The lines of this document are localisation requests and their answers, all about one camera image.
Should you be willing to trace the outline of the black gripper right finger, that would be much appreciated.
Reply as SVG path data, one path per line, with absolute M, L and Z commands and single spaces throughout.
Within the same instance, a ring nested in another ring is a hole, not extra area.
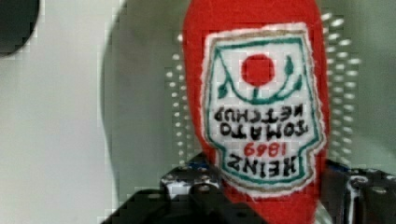
M 326 160 L 320 202 L 332 224 L 396 224 L 395 175 Z

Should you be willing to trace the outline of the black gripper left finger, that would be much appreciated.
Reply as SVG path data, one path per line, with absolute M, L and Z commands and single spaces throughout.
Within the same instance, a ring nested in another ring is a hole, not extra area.
M 179 195 L 187 195 L 190 189 L 198 184 L 208 184 L 222 189 L 219 171 L 209 163 L 204 153 L 174 168 L 160 180 L 160 187 L 165 190 L 171 200 Z

